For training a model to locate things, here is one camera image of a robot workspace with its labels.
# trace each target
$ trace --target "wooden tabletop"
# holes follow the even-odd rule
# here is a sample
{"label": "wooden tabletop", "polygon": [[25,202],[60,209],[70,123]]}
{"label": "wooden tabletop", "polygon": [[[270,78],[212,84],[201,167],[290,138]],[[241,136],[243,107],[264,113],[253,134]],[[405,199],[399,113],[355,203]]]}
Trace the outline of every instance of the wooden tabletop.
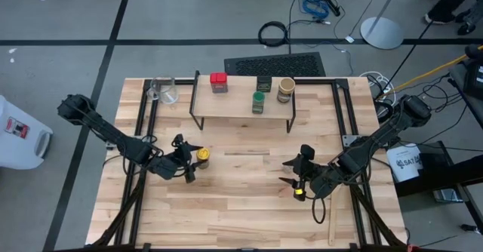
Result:
{"label": "wooden tabletop", "polygon": [[[367,79],[348,80],[359,133],[371,134],[379,125]],[[134,134],[142,86],[143,79],[125,80],[115,126],[126,134]],[[340,186],[334,202],[331,197],[325,199],[327,217],[319,225],[312,219],[312,202],[295,200],[293,189],[278,179],[295,177],[281,163],[295,157],[303,143],[315,149],[315,162],[320,164],[342,150],[329,85],[296,86],[297,117],[289,134],[278,121],[260,118],[207,118],[205,129],[200,131],[189,115],[192,86],[178,86],[178,90],[180,99],[175,104],[158,106],[156,145],[170,152],[174,136],[182,133],[191,144],[210,149],[210,165],[197,170],[196,181],[190,184],[183,178],[167,181],[148,174],[138,247],[145,242],[176,248],[347,248],[351,242],[358,243],[347,186]],[[342,91],[340,97],[350,131]],[[142,134],[146,134],[149,108],[148,104]],[[117,154],[108,152],[107,158]],[[382,150],[374,157],[386,160]],[[86,243],[99,238],[118,213],[124,183],[122,160],[111,160],[103,170]],[[383,164],[372,163],[371,190],[377,212],[405,241],[391,173]],[[321,219],[320,201],[316,215]],[[371,243],[364,211],[363,217]],[[334,229],[332,245],[329,228]]]}

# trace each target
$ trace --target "yellow cable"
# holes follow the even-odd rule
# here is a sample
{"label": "yellow cable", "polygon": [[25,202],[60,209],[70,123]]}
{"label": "yellow cable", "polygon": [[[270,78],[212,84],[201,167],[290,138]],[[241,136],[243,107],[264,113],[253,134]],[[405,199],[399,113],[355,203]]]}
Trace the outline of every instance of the yellow cable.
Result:
{"label": "yellow cable", "polygon": [[445,64],[443,64],[443,65],[441,65],[441,66],[438,66],[438,67],[434,68],[433,70],[431,70],[431,71],[429,71],[429,72],[427,72],[427,73],[425,73],[425,74],[419,75],[419,76],[417,76],[416,78],[412,78],[411,80],[409,80],[409,81],[407,81],[407,82],[405,82],[405,83],[403,83],[403,84],[399,85],[398,87],[396,87],[396,88],[392,89],[391,91],[388,91],[387,93],[385,93],[385,94],[381,95],[379,98],[385,97],[386,95],[391,94],[393,91],[397,91],[397,90],[399,90],[399,89],[401,89],[401,88],[404,88],[404,87],[408,86],[409,84],[411,84],[411,83],[413,83],[413,82],[415,82],[415,81],[418,81],[418,80],[420,80],[420,79],[422,79],[422,78],[425,78],[425,77],[427,77],[427,76],[429,76],[429,75],[432,75],[432,74],[434,74],[434,73],[436,73],[436,72],[438,72],[438,71],[440,71],[440,70],[442,70],[442,69],[444,69],[444,68],[446,68],[446,67],[449,67],[449,66],[452,66],[452,65],[454,65],[454,64],[457,64],[457,63],[459,63],[460,61],[462,61],[462,60],[464,60],[464,59],[466,59],[466,55],[463,55],[463,56],[461,56],[461,57],[458,57],[457,59],[452,60],[452,61],[451,61],[451,62],[449,62],[449,63],[445,63]]}

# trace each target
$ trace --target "red cap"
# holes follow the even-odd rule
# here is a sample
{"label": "red cap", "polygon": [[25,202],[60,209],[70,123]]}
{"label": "red cap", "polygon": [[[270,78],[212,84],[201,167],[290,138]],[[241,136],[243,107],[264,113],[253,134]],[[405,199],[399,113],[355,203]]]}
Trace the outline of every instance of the red cap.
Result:
{"label": "red cap", "polygon": [[211,73],[210,82],[211,84],[226,83],[226,73]]}

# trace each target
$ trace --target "white container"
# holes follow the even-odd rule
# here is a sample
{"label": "white container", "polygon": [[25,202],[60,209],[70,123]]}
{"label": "white container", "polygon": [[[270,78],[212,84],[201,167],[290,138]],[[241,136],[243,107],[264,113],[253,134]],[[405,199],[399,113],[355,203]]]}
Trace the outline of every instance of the white container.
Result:
{"label": "white container", "polygon": [[44,161],[54,132],[0,95],[0,167],[32,169]]}
{"label": "white container", "polygon": [[417,172],[419,169],[423,169],[420,153],[421,151],[414,143],[387,151],[387,159],[397,182],[400,183],[420,175]]}

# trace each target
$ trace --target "blue cable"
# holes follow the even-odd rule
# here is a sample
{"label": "blue cable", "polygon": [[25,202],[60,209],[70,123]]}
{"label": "blue cable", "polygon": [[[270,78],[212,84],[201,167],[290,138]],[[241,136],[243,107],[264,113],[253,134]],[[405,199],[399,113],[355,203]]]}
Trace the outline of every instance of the blue cable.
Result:
{"label": "blue cable", "polygon": [[317,19],[323,20],[329,15],[329,6],[325,0],[302,0],[302,13],[311,14]]}

